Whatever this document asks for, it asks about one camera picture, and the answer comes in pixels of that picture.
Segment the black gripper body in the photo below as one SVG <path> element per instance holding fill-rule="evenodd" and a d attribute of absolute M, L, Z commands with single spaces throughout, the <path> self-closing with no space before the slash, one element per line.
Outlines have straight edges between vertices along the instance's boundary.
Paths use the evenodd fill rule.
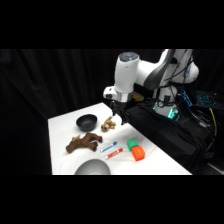
<path fill-rule="evenodd" d="M 115 109 L 118 115 L 122 115 L 127 110 L 127 102 L 118 102 L 115 100 L 112 100 L 110 102 L 110 108 Z"/>

